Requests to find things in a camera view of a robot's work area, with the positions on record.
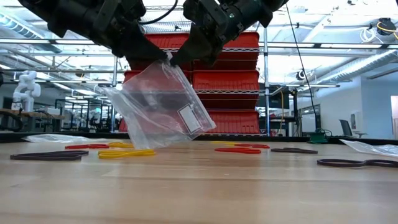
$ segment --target white label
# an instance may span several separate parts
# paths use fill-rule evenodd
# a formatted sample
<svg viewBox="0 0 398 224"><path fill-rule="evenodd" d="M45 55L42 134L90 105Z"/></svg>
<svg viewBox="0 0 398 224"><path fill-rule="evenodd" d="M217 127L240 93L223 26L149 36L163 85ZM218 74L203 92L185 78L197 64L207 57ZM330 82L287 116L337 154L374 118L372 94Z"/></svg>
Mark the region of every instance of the white label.
<svg viewBox="0 0 398 224"><path fill-rule="evenodd" d="M190 133L194 133L198 129L202 128L190 105L180 109L178 113L180 113L180 116L189 129Z"/></svg>

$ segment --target plastic sheet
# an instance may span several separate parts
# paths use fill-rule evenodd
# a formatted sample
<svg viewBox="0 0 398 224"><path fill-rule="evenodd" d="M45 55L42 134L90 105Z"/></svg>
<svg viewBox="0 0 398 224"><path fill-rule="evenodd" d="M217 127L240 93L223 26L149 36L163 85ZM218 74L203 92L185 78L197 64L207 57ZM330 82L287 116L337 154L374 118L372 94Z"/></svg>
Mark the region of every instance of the plastic sheet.
<svg viewBox="0 0 398 224"><path fill-rule="evenodd" d="M136 149L191 141L216 127L179 67L157 61L122 90L104 87Z"/></svg>
<svg viewBox="0 0 398 224"><path fill-rule="evenodd" d="M393 146L393 145L371 146L369 144L357 141L347 141L342 139L340 139L340 141L342 141L347 146L357 150L358 152L398 157L398 146Z"/></svg>
<svg viewBox="0 0 398 224"><path fill-rule="evenodd" d="M29 142L59 142L59 143L76 143L76 142L106 142L106 139L89 139L81 136L69 136L63 134L38 134L22 138Z"/></svg>

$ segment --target green object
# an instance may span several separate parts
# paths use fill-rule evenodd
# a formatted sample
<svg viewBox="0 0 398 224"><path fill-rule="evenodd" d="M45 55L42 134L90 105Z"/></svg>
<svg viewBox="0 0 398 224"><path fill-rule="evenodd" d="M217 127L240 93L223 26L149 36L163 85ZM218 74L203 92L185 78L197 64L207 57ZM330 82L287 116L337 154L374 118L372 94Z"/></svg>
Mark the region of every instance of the green object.
<svg viewBox="0 0 398 224"><path fill-rule="evenodd" d="M328 140L326 139L325 133L312 133L310 134L310 141L308 143L324 144L328 143Z"/></svg>

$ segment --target wooden tabletop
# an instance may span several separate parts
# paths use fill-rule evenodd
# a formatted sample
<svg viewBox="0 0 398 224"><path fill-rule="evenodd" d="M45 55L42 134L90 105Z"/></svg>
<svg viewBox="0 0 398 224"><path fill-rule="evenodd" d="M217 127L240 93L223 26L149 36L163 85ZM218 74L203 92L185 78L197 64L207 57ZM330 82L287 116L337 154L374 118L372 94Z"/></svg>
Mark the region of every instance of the wooden tabletop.
<svg viewBox="0 0 398 224"><path fill-rule="evenodd" d="M347 146L270 142L318 155L215 152L210 142L152 157L10 161L62 144L0 144L0 223L375 224L398 222L398 169L317 166L321 158L394 159Z"/></svg>
<svg viewBox="0 0 398 224"><path fill-rule="evenodd" d="M13 113L15 115L19 115L19 110L10 110L10 109L0 109L0 111L5 111L8 113ZM21 116L25 117L33 117L33 118L51 118L51 119L65 119L64 115L47 115L44 113L39 113L39 112L21 112Z"/></svg>

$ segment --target chair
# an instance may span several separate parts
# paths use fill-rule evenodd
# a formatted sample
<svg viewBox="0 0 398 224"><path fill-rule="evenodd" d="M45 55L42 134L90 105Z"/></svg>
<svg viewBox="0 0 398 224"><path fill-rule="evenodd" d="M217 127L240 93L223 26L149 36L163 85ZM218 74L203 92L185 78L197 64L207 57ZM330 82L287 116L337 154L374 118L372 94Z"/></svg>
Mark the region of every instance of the chair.
<svg viewBox="0 0 398 224"><path fill-rule="evenodd" d="M343 128L344 136L353 137L353 132L351 131L351 127L349 126L349 122L346 120L339 120L341 123L341 128ZM355 134L359 135L359 138L362 138L366 133L355 132Z"/></svg>

